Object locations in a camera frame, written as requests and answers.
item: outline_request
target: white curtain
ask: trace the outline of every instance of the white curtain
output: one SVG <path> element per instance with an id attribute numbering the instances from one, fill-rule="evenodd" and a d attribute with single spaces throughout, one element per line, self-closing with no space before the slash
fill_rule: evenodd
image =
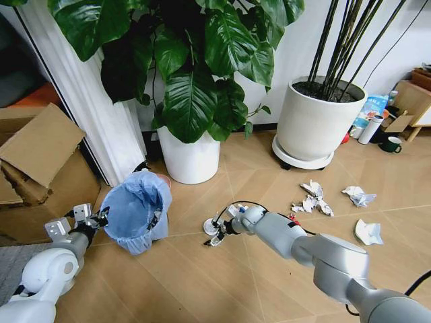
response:
<path id="1" fill-rule="evenodd" d="M 137 102 L 112 104 L 100 80 L 102 51 L 81 62 L 48 12 L 46 0 L 29 1 L 18 8 L 18 13 L 63 103 L 86 132 L 89 148 L 107 182 L 111 186 L 122 182 L 145 160 Z"/>

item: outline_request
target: trash bag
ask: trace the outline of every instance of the trash bag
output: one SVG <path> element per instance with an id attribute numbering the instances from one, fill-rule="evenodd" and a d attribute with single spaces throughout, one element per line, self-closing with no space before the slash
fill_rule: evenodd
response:
<path id="1" fill-rule="evenodd" d="M 105 232 L 133 255 L 168 236 L 168 208 L 172 195 L 165 181 L 148 170 L 132 173 L 103 200 L 109 207 Z"/>

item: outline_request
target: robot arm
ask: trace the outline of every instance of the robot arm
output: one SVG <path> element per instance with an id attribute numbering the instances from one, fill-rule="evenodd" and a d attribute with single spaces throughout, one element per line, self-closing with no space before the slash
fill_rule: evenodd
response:
<path id="1" fill-rule="evenodd" d="M 92 214 L 89 204 L 73 208 L 71 230 L 62 217 L 45 224 L 53 243 L 27 262 L 15 295 L 0 308 L 0 322 L 53 323 L 58 298 L 73 287 L 84 254 L 97 230 L 106 225 L 108 209 Z"/>
<path id="2" fill-rule="evenodd" d="M 297 222 L 262 207 L 230 208 L 229 214 L 230 221 L 211 220 L 218 233 L 205 244 L 218 245 L 229 234 L 256 235 L 283 258 L 314 266 L 314 284 L 333 299 L 353 304 L 361 323 L 431 323 L 431 311 L 417 301 L 371 285 L 364 249 L 327 234 L 308 236 Z"/>

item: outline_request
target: crumpled paper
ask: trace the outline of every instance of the crumpled paper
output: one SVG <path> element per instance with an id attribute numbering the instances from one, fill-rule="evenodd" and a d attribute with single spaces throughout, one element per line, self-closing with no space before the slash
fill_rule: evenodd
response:
<path id="1" fill-rule="evenodd" d="M 292 203 L 291 210 L 293 212 L 308 212 L 312 213 L 314 208 L 317 208 L 323 214 L 334 216 L 334 212 L 331 207 L 323 200 L 323 189 L 318 182 L 310 180 L 310 184 L 300 184 L 300 186 L 311 195 L 307 197 L 301 203 Z"/>
<path id="2" fill-rule="evenodd" d="M 348 186 L 342 193 L 350 196 L 350 199 L 357 207 L 367 207 L 367 204 L 373 201 L 377 194 L 365 194 L 359 186 Z"/>
<path id="3" fill-rule="evenodd" d="M 365 223 L 359 219 L 355 227 L 356 236 L 367 246 L 371 244 L 383 244 L 380 237 L 380 224 L 379 223 Z"/>

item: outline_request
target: white planter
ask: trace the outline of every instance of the white planter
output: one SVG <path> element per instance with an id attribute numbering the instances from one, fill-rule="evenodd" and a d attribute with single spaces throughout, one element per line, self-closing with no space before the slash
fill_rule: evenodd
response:
<path id="1" fill-rule="evenodd" d="M 157 130 L 164 162 L 170 177 L 183 184 L 198 184 L 213 177 L 218 169 L 220 142 L 208 132 L 195 143 L 182 143 L 167 127 Z"/>
<path id="2" fill-rule="evenodd" d="M 358 101 L 326 102 L 297 92 L 292 84 L 306 81 L 300 77 L 289 83 L 277 126 L 277 139 L 290 156 L 304 161 L 327 157 L 337 149 L 367 99 L 361 87 L 347 90 Z M 341 81 L 343 88 L 347 82 Z"/>

